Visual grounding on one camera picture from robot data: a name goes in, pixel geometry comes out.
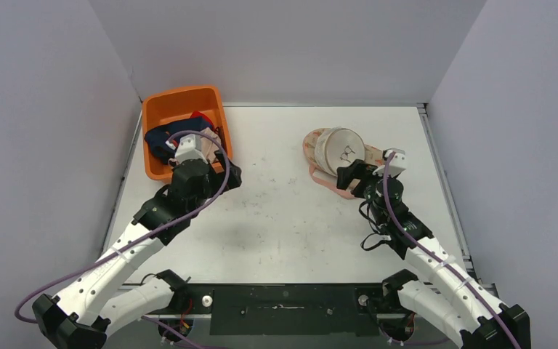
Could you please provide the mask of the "white mesh laundry bag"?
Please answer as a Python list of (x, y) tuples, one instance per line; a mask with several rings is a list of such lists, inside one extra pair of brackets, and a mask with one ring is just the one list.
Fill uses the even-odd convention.
[(315, 141), (314, 159), (323, 171), (337, 175), (339, 167), (348, 167), (356, 160), (365, 160), (365, 143), (351, 129), (326, 129)]

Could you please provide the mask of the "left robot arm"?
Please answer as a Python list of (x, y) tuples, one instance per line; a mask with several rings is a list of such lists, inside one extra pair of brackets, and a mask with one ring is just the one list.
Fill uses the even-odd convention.
[(96, 266), (57, 294), (42, 294), (33, 302), (39, 329), (56, 348), (101, 348), (119, 329), (155, 310), (178, 313), (186, 307), (186, 283), (169, 269), (116, 292), (212, 200), (241, 185), (240, 167), (230, 161), (220, 165), (221, 173), (200, 159), (176, 165), (171, 182), (141, 206)]

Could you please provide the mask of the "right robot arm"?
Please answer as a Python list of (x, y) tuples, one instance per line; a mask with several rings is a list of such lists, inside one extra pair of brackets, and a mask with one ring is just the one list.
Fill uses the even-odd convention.
[(404, 186), (380, 167), (356, 160), (337, 169), (336, 187), (362, 199), (373, 233), (417, 273), (403, 269), (382, 282), (379, 302), (392, 312), (419, 315), (457, 348), (530, 348), (530, 317), (472, 278), (403, 202)]

